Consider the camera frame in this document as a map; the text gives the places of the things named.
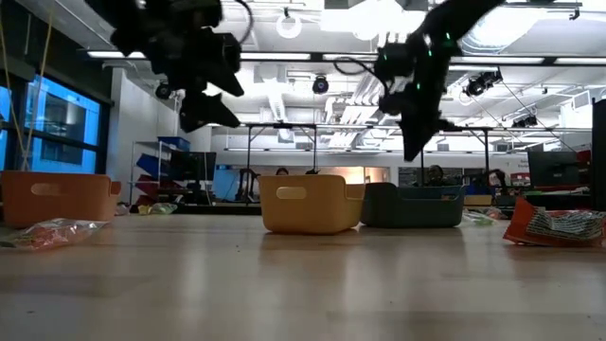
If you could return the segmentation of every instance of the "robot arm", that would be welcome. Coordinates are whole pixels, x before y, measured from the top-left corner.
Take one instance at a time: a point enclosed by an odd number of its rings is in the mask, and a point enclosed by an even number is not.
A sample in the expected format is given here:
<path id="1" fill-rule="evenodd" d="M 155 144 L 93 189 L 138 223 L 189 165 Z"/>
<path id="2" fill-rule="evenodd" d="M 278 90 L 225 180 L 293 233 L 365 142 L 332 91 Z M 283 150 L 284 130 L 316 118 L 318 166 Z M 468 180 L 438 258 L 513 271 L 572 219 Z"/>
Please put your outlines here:
<path id="1" fill-rule="evenodd" d="M 235 75 L 240 70 L 241 44 L 232 34 L 212 30 L 223 19 L 220 0 L 85 1 L 116 29 L 111 41 L 120 52 L 125 56 L 142 52 L 155 74 L 167 76 L 156 96 L 169 99 L 175 91 L 185 90 L 179 113 L 184 131 L 208 123 L 240 126 L 222 104 L 221 95 L 203 93 L 211 82 L 233 96 L 244 94 Z"/>
<path id="2" fill-rule="evenodd" d="M 234 95 L 244 94 L 235 73 L 240 69 L 241 42 L 231 34 L 212 31 L 223 19 L 220 0 L 85 0 L 116 31 L 112 43 L 123 54 L 141 51 L 156 74 L 168 82 L 156 91 L 166 97 L 184 89 L 180 111 L 181 127 L 194 131 L 208 123 L 237 127 L 240 122 L 221 102 L 221 95 L 206 96 L 212 82 Z M 236 0 L 250 13 L 244 0 Z M 555 0 L 528 0 L 548 4 Z M 379 109 L 401 115 L 404 159 L 412 161 L 439 130 L 454 127 L 440 119 L 439 103 L 448 67 L 460 54 L 458 40 L 478 20 L 505 0 L 446 0 L 429 11 L 420 27 L 404 44 L 387 44 L 379 49 L 374 75 L 383 84 L 395 77 L 413 76 L 403 91 L 385 94 Z"/>
<path id="3" fill-rule="evenodd" d="M 529 0 L 548 4 L 555 0 Z M 458 40 L 487 13 L 505 0 L 447 0 L 429 11 L 420 27 L 404 44 L 387 44 L 379 49 L 374 73 L 383 84 L 395 77 L 413 76 L 404 90 L 389 93 L 379 109 L 389 115 L 401 115 L 404 160 L 412 161 L 425 144 L 440 130 L 454 124 L 440 119 L 439 103 L 445 91 L 450 60 L 461 55 Z"/>

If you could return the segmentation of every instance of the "plastic bag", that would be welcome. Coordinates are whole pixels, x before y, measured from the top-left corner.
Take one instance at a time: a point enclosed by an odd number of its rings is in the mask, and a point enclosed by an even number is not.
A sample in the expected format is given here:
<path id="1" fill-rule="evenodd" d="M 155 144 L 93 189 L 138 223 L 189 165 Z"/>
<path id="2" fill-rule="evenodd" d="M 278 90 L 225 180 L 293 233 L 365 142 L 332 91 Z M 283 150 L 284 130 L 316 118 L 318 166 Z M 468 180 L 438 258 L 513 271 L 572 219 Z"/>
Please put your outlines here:
<path id="1" fill-rule="evenodd" d="M 139 206 L 139 214 L 148 215 L 148 214 L 171 214 L 178 208 L 175 204 L 170 203 L 158 203 L 153 204 L 153 206 Z"/>
<path id="2" fill-rule="evenodd" d="M 478 226 L 490 226 L 496 223 L 496 220 L 492 219 L 488 215 L 476 212 L 464 212 L 463 218 Z"/>
<path id="3" fill-rule="evenodd" d="M 82 242 L 107 223 L 53 219 L 8 235 L 0 247 L 40 251 Z"/>
<path id="4" fill-rule="evenodd" d="M 177 207 L 177 205 L 170 203 L 154 204 L 150 209 L 150 214 L 171 214 Z"/>

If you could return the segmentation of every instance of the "blue window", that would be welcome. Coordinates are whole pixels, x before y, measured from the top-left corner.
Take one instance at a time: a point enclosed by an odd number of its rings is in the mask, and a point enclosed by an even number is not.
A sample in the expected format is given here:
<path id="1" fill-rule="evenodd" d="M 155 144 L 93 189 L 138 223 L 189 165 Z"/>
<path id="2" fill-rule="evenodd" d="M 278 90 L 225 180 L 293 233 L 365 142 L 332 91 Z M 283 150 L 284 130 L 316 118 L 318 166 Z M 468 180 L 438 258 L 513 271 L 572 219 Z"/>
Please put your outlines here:
<path id="1" fill-rule="evenodd" d="M 10 92 L 0 86 L 0 118 L 9 121 L 10 118 Z M 7 154 L 7 131 L 0 131 L 0 171 L 4 169 Z"/>
<path id="2" fill-rule="evenodd" d="M 31 126 L 39 82 L 40 77 L 36 77 L 28 87 L 26 128 Z M 99 103 L 44 79 L 33 127 L 40 132 L 97 146 L 99 112 Z M 33 171 L 94 173 L 96 160 L 93 151 L 41 138 L 33 139 L 30 161 Z"/>
<path id="3" fill-rule="evenodd" d="M 62 143 L 32 138 L 33 171 L 95 173 L 97 153 Z"/>

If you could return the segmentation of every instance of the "gray bin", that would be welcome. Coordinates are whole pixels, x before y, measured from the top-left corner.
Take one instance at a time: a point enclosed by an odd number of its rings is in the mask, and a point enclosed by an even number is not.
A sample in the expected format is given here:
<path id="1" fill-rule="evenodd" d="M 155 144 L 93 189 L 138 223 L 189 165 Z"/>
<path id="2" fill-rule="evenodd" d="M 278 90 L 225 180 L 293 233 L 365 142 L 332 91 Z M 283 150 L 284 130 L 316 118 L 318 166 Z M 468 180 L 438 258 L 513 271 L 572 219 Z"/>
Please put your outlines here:
<path id="1" fill-rule="evenodd" d="M 452 227 L 461 224 L 465 188 L 397 188 L 367 184 L 361 222 L 374 227 Z"/>

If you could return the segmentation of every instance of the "desk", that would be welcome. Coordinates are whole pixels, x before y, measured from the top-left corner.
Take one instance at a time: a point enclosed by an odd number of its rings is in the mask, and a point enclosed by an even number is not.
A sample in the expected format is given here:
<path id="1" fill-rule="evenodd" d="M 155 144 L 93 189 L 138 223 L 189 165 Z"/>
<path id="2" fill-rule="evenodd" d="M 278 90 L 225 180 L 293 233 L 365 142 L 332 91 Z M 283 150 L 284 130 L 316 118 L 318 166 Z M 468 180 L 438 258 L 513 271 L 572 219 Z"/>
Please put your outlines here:
<path id="1" fill-rule="evenodd" d="M 599 340 L 602 250 L 504 226 L 268 235 L 260 217 L 116 219 L 0 254 L 2 340 Z"/>

